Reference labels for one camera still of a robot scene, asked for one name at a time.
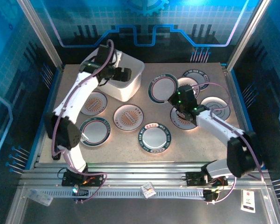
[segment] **enclosure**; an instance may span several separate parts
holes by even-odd
[[[102,110],[79,113],[81,131],[95,117],[107,124],[104,141],[90,147],[83,138],[79,146],[89,172],[108,178],[91,201],[76,205],[72,188],[61,186],[66,163],[52,159],[44,114],[61,104],[81,62],[107,39],[124,53],[120,66],[139,70],[132,71],[139,89],[125,102],[96,89]],[[125,63],[128,56],[133,63]],[[216,115],[256,133],[264,182],[239,178],[220,205],[203,201],[207,187],[187,187],[186,172],[225,159],[227,149],[158,99],[166,89],[155,85],[160,75],[179,86],[191,80],[228,89],[204,85],[195,97],[210,108],[228,105]],[[117,120],[128,105],[137,108],[134,128]],[[142,141],[147,124],[170,138]],[[228,180],[221,196],[235,182]],[[147,182],[157,194],[144,201]],[[52,204],[27,198],[31,189],[52,196]],[[84,198],[95,188],[87,190]],[[254,191],[255,213],[241,210],[243,190]],[[280,223],[280,0],[0,1],[0,223],[73,222]]]

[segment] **white bin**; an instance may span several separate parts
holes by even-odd
[[[130,68],[132,70],[131,79],[128,82],[119,82],[115,80],[109,80],[106,85],[98,87],[102,92],[114,97],[122,102],[128,101],[140,88],[141,85],[141,73],[144,70],[144,63],[136,58],[133,58],[121,51],[117,51],[117,56],[120,58],[118,67]],[[98,49],[95,49],[84,61],[95,56]]]

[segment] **circular disc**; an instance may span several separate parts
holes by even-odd
[[[94,91],[86,100],[81,112],[85,115],[94,116],[103,112],[106,107],[107,97],[101,92]]]
[[[198,82],[196,82],[195,79],[189,78],[189,77],[181,77],[177,81],[178,81],[178,87],[181,87],[181,86],[184,86],[184,85],[193,86],[193,85],[197,85],[198,84]],[[199,86],[195,86],[193,88],[193,90],[194,90],[194,96],[195,96],[195,98],[197,98],[199,96],[199,93],[200,93]]]
[[[198,82],[198,84],[207,83],[210,81],[209,77],[203,71],[197,69],[187,70],[182,76],[193,78],[196,80],[196,82]],[[200,90],[205,90],[208,86],[209,84],[202,85],[200,86]]]
[[[148,95],[157,104],[167,103],[168,99],[175,93],[178,82],[175,76],[161,74],[153,79],[148,88]]]
[[[86,146],[100,146],[107,141],[110,136],[111,127],[104,118],[90,118],[81,125],[81,142]]]
[[[164,125],[150,123],[141,128],[138,141],[147,152],[158,154],[164,152],[170,146],[171,134]]]
[[[210,110],[227,106],[227,103],[218,97],[207,97],[201,104],[207,106]],[[230,115],[230,107],[228,106],[224,110],[214,111],[214,114],[222,120],[226,120]]]
[[[180,129],[191,130],[196,128],[196,125],[194,125],[192,122],[182,119],[184,118],[184,115],[179,113],[174,107],[171,109],[170,118],[172,123]]]
[[[122,105],[114,112],[114,124],[123,131],[133,131],[140,127],[144,119],[143,111],[136,105]]]

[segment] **table surface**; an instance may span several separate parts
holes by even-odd
[[[55,101],[55,107],[58,106],[68,91],[71,89],[77,78],[79,65],[66,65],[58,94]],[[176,127],[170,119],[172,106],[167,104],[156,104],[148,96],[148,86],[150,82],[162,73],[169,73],[176,78],[180,78],[183,73],[190,69],[197,69],[205,72],[211,82],[221,84],[225,87],[226,81],[220,63],[148,63],[142,72],[141,87],[136,94],[127,102],[123,103],[109,95],[108,104],[104,112],[98,117],[106,119],[111,125],[111,135],[107,142],[98,147],[87,147],[80,144],[82,155],[87,162],[200,162],[213,161],[226,158],[226,147],[207,130],[196,127],[193,130],[182,130]],[[219,97],[228,101],[228,94],[224,89],[209,85],[200,92],[197,102],[200,103],[206,97]],[[135,104],[144,112],[144,121],[142,125],[132,131],[124,132],[118,129],[113,122],[115,110],[124,104]],[[238,120],[230,104],[231,114],[226,120],[231,125],[238,127]],[[82,113],[77,118],[77,127],[90,118]],[[162,123],[171,132],[172,141],[169,148],[160,154],[150,154],[146,152],[138,143],[139,130],[148,123]],[[50,153],[51,140],[46,136],[39,162],[64,162],[53,161]]]

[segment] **grid pattern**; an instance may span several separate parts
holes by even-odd
[[[44,11],[36,9],[40,18],[44,22],[50,36],[55,36],[50,28]],[[208,25],[211,25],[210,34],[215,32],[215,38],[220,44],[227,42],[229,35],[237,21],[242,10],[241,7],[216,7],[216,6],[167,6],[159,14],[152,16],[136,15],[122,7],[89,7],[89,8],[70,8],[67,11],[61,11],[59,8],[51,8],[49,13],[53,23],[65,42],[74,40],[74,33],[79,34],[77,26],[81,26],[83,33],[86,25],[95,25],[97,34],[102,35],[107,30],[112,29],[114,25],[141,25],[141,31],[138,35],[147,35],[148,26],[156,24],[175,24],[179,29],[183,29],[188,35],[192,34],[194,25],[197,25],[194,37],[198,37],[201,25],[204,25],[201,37],[207,33]],[[231,44],[235,44],[242,34],[254,7],[246,8],[238,28],[233,35]],[[95,37],[92,29],[89,30],[91,37]]]
[[[29,22],[23,17],[14,28],[0,54],[0,96],[8,98],[6,93],[17,70],[28,70],[30,63],[23,56],[23,53],[31,40],[33,40],[32,42],[39,41]]]

